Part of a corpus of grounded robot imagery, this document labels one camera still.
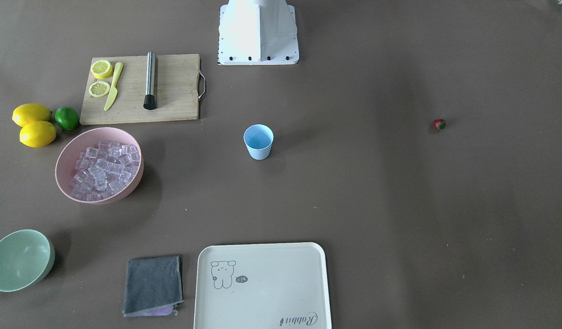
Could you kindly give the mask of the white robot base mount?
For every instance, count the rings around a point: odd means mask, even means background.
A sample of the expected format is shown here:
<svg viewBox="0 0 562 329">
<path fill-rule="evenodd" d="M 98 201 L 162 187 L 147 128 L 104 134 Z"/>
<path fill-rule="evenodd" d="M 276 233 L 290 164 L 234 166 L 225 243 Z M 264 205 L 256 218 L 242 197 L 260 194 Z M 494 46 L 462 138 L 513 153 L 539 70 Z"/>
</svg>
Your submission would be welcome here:
<svg viewBox="0 0 562 329">
<path fill-rule="evenodd" d="M 220 7 L 219 65 L 292 65 L 300 59 L 295 8 L 285 0 L 229 0 Z"/>
</svg>

